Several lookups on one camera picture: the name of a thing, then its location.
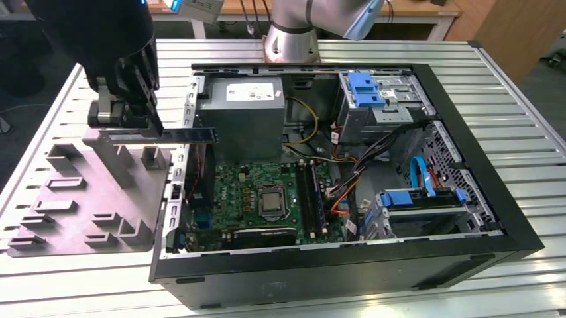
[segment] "metal robot arm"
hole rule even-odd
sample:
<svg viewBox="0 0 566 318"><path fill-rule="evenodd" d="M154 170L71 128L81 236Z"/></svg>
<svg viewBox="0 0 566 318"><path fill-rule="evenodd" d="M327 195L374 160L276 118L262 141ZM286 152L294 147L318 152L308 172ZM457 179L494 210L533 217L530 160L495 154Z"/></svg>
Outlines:
<svg viewBox="0 0 566 318"><path fill-rule="evenodd" d="M139 129L160 136L154 24L146 0L25 0L43 31L84 66L91 88L92 127Z"/></svg>
<svg viewBox="0 0 566 318"><path fill-rule="evenodd" d="M264 54L267 62L310 63L319 59L316 28L362 40L384 0L274 0Z"/></svg>

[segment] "gray 3d printed stand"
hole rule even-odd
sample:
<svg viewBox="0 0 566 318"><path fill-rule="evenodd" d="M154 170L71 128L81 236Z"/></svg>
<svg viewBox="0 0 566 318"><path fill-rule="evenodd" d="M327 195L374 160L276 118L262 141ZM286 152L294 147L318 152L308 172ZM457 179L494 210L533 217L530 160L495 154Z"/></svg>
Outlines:
<svg viewBox="0 0 566 318"><path fill-rule="evenodd" d="M154 245L170 151L128 150L95 129L83 142L92 151L57 144L48 153L53 173L9 242L12 257L143 252Z"/></svg>

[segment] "motherboard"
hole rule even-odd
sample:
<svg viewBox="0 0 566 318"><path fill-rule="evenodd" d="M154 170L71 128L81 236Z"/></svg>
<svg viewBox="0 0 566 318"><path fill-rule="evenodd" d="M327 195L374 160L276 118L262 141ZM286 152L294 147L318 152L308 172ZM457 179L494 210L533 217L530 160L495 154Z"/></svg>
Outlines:
<svg viewBox="0 0 566 318"><path fill-rule="evenodd" d="M218 165L214 208L192 218L198 249L342 242L342 221L328 217L322 195L331 185L326 162Z"/></svg>

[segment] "aluminum table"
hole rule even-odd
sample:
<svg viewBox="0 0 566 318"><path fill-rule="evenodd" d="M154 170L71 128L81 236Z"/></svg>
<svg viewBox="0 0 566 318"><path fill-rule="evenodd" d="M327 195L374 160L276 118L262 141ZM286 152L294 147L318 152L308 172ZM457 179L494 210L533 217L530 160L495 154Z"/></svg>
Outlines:
<svg viewBox="0 0 566 318"><path fill-rule="evenodd" d="M262 62L256 40L160 40L159 114L178 127L191 63ZM80 66L0 195L0 316L557 317L566 309L566 144L482 49L465 42L320 42L324 62L427 63L546 248L445 290L190 311L148 283L151 252L9 258L7 243L47 177L45 152L87 129L95 92Z"/></svg>

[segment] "green motherboard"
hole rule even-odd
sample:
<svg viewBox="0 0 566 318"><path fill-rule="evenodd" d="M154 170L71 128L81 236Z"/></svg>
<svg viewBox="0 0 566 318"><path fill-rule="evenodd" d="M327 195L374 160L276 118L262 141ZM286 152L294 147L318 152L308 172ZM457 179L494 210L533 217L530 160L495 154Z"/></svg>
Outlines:
<svg viewBox="0 0 566 318"><path fill-rule="evenodd" d="M323 235L314 237L303 231L299 200L304 196L298 193L298 164L216 166L211 227L195 232L202 250L222 250L219 237L223 233L251 228L294 228L298 230L295 244L343 241L342 221L336 217L326 216L327 232ZM323 190L331 186L328 164L318 164L315 169L316 182Z"/></svg>

